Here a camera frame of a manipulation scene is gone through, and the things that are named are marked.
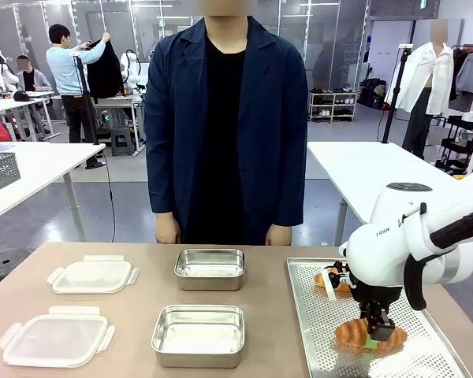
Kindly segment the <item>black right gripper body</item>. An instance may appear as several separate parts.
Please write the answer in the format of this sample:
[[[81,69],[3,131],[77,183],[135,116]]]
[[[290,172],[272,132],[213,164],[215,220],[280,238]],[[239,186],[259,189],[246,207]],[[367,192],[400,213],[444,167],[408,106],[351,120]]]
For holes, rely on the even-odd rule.
[[[351,294],[354,300],[359,303],[362,311],[385,311],[389,306],[397,301],[401,295],[402,287],[380,287],[367,285],[357,279],[353,274],[349,275]]]

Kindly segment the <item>person's left hand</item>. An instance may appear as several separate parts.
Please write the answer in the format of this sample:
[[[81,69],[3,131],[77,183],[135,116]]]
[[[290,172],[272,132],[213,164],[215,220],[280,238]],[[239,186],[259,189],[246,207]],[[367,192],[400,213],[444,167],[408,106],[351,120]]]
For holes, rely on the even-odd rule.
[[[266,234],[266,246],[291,246],[292,227],[272,224]]]

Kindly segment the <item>person's right hand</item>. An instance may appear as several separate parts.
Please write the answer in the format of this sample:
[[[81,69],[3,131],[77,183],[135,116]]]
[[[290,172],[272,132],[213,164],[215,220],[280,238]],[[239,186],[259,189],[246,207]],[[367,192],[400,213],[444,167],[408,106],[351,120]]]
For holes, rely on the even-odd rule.
[[[172,213],[155,214],[155,239],[158,244],[178,244],[181,229]]]

